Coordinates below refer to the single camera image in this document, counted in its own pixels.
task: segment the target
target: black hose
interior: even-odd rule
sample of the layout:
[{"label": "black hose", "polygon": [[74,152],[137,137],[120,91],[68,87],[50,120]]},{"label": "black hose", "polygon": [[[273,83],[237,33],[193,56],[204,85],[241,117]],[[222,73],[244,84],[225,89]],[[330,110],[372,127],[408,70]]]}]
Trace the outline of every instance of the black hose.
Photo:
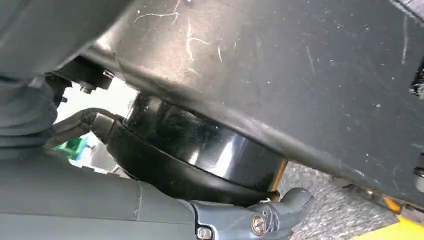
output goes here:
[{"label": "black hose", "polygon": [[97,114],[100,113],[112,119],[117,116],[113,113],[101,108],[87,108],[81,110],[65,120],[54,124],[55,134],[49,139],[45,147],[48,149],[55,148],[69,140],[81,137],[90,132],[91,126],[96,119]]}]

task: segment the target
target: bolt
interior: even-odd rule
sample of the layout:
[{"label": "bolt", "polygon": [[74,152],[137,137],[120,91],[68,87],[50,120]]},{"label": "bolt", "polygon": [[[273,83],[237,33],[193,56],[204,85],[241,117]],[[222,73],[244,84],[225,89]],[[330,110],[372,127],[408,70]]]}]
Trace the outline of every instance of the bolt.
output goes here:
[{"label": "bolt", "polygon": [[212,231],[204,226],[201,226],[197,229],[197,238],[198,239],[212,239]]},{"label": "bolt", "polygon": [[79,89],[81,92],[85,93],[85,94],[91,94],[92,90],[86,88],[85,86],[82,86],[81,89]]},{"label": "bolt", "polygon": [[265,234],[265,229],[267,229],[264,216],[260,214],[255,214],[252,217],[251,228],[255,235],[262,236]]}]

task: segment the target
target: scratch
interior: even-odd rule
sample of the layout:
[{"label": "scratch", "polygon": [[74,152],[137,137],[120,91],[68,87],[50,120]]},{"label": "scratch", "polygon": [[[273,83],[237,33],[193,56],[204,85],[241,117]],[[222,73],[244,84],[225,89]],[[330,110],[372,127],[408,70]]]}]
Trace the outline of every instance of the scratch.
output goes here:
[{"label": "scratch", "polygon": [[311,53],[309,52],[308,45],[306,45],[306,52],[307,52],[307,56],[309,57],[309,62],[310,62],[310,66],[312,67],[312,72],[314,75],[316,75],[317,72],[315,72],[314,60],[312,60],[312,56],[311,56]]},{"label": "scratch", "polygon": [[408,16],[403,17],[403,51],[402,51],[402,64],[405,65],[407,61],[408,50]]},{"label": "scratch", "polygon": [[157,17],[166,17],[166,16],[175,16],[175,19],[172,23],[175,23],[175,21],[178,19],[178,16],[180,14],[178,12],[168,13],[168,14],[157,14],[157,13],[147,13],[141,16],[138,16],[132,23],[135,24],[139,19],[147,17],[147,16],[157,16]]},{"label": "scratch", "polygon": [[175,13],[175,11],[177,10],[178,6],[180,5],[180,2],[181,2],[181,0],[178,0],[178,1],[176,2],[176,5],[175,5],[175,7],[174,7],[174,8],[173,8],[173,10],[172,10],[172,12],[173,12],[173,13]]},{"label": "scratch", "polygon": [[393,181],[393,183],[394,183],[394,187],[396,188],[396,190],[398,190],[399,191],[399,186],[398,186],[398,184],[396,183],[396,181],[393,179],[392,180]]},{"label": "scratch", "polygon": [[206,42],[206,41],[204,41],[202,39],[199,39],[197,37],[192,37],[192,35],[193,35],[193,29],[192,29],[192,25],[190,24],[190,18],[187,18],[187,23],[188,23],[188,27],[187,27],[187,39],[185,41],[185,50],[187,51],[188,58],[190,59],[190,62],[192,63],[195,59],[193,57],[193,52],[192,52],[192,49],[190,47],[190,43],[193,40],[196,40],[198,42],[201,42],[201,43],[203,43],[205,45],[210,45],[210,43],[208,43],[208,42]]},{"label": "scratch", "polygon": [[221,63],[222,63],[223,58],[221,57],[221,44],[218,45],[218,56],[219,56],[219,60],[221,60]]},{"label": "scratch", "polygon": [[365,174],[363,172],[359,171],[358,169],[354,169],[354,171],[357,172],[362,177],[365,177]]},{"label": "scratch", "polygon": [[221,37],[221,39],[219,40],[219,45],[218,45],[218,56],[219,56],[219,60],[221,60],[221,63],[223,62],[223,58],[221,57],[221,41],[223,40],[223,37]]},{"label": "scratch", "polygon": [[396,176],[396,170],[398,170],[398,168],[399,168],[399,167],[397,167],[397,166],[396,166],[395,168],[393,168],[393,175],[394,175],[394,176]]},{"label": "scratch", "polygon": [[195,71],[193,68],[187,67],[186,69],[187,69],[188,71],[190,71],[190,72],[192,72],[192,73],[196,74],[197,76],[200,76],[200,74],[199,74],[197,71]]}]

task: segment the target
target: metal clamp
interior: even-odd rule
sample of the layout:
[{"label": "metal clamp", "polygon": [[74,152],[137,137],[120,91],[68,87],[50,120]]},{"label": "metal clamp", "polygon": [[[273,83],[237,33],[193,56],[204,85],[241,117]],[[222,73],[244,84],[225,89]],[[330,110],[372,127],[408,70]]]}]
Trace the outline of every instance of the metal clamp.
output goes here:
[{"label": "metal clamp", "polygon": [[290,238],[292,228],[305,217],[312,200],[306,189],[293,188],[280,202],[260,202],[248,208],[203,201],[190,203],[200,226],[199,239],[213,236],[214,240],[283,240]]}]

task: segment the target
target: dark gray fabric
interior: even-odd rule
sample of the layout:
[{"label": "dark gray fabric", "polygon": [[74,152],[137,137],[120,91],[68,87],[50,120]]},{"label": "dark gray fabric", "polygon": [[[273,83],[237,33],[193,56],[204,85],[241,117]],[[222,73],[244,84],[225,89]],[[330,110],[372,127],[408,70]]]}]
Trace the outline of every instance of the dark gray fabric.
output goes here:
[{"label": "dark gray fabric", "polygon": [[57,117],[52,92],[42,77],[0,78],[0,159],[12,148],[42,146],[53,135]]}]

